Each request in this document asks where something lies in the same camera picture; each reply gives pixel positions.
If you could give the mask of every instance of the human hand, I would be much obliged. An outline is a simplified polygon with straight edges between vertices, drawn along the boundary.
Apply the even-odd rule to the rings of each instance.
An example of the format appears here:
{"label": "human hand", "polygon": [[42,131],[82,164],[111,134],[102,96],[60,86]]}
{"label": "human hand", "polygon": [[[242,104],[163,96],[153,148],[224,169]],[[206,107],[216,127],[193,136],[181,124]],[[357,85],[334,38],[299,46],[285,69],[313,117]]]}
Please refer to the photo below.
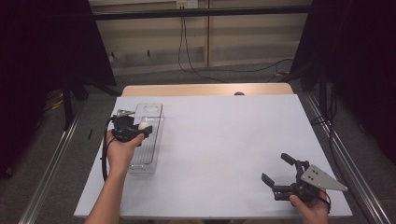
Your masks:
{"label": "human hand", "polygon": [[122,143],[114,139],[111,131],[107,132],[106,143],[107,158],[110,165],[110,173],[125,173],[128,171],[128,166],[134,156],[134,149],[143,141],[145,135],[139,134],[136,138],[129,142]]}
{"label": "human hand", "polygon": [[[326,200],[326,190],[319,191],[319,197]],[[329,208],[324,202],[314,199],[311,203],[303,203],[296,195],[290,195],[291,203],[303,214],[304,224],[328,224]]]}

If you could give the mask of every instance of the human arm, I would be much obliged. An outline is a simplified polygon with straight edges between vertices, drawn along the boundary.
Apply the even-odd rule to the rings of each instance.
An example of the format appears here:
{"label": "human arm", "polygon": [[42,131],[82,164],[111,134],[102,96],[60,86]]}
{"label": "human arm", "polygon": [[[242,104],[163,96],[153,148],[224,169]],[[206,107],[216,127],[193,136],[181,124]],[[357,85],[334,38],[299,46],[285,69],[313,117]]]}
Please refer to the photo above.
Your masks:
{"label": "human arm", "polygon": [[[319,197],[326,200],[325,189],[319,191]],[[328,224],[328,205],[315,199],[312,203],[303,203],[296,195],[290,195],[291,203],[303,214],[304,224]]]}
{"label": "human arm", "polygon": [[[112,132],[108,131],[106,143],[108,144],[113,138]],[[134,156],[134,149],[143,139],[144,135],[141,133],[127,143],[114,140],[108,145],[107,157],[110,166],[108,177],[85,223],[119,222],[125,176],[128,172],[129,163]]]}

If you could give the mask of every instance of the transparent plastic box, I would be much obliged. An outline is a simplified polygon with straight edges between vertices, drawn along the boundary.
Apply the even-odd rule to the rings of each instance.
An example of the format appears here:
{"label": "transparent plastic box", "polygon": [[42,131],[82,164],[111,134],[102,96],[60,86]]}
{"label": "transparent plastic box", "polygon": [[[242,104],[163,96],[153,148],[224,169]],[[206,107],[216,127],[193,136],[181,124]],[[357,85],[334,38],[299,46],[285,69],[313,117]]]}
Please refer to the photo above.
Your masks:
{"label": "transparent plastic box", "polygon": [[163,105],[139,104],[134,114],[134,124],[147,122],[152,125],[152,133],[144,139],[142,146],[134,150],[129,166],[130,174],[154,174],[157,168],[161,136],[163,133]]}

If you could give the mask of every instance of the white table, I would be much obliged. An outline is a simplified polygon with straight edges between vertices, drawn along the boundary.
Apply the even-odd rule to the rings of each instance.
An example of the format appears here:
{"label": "white table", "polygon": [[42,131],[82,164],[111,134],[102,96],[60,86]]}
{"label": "white table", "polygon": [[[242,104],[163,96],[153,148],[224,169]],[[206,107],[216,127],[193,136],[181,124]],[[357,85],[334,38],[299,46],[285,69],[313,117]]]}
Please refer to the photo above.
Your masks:
{"label": "white table", "polygon": [[[120,215],[147,219],[293,218],[261,181],[295,182],[285,152],[333,176],[297,95],[121,97],[114,111],[161,103],[163,138],[154,175],[128,175]],[[101,148],[75,212],[86,217],[104,184]],[[342,192],[328,190],[331,217],[352,216]]]}

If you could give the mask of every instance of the power outlet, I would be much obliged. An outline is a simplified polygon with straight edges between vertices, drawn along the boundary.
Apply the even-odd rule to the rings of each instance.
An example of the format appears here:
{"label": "power outlet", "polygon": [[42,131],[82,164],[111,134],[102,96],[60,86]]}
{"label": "power outlet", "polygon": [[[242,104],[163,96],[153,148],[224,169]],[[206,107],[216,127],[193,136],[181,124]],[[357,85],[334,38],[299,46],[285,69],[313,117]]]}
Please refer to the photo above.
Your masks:
{"label": "power outlet", "polygon": [[187,8],[187,0],[177,0],[176,9],[184,9],[184,8]]}
{"label": "power outlet", "polygon": [[187,0],[187,8],[198,8],[198,0]]}

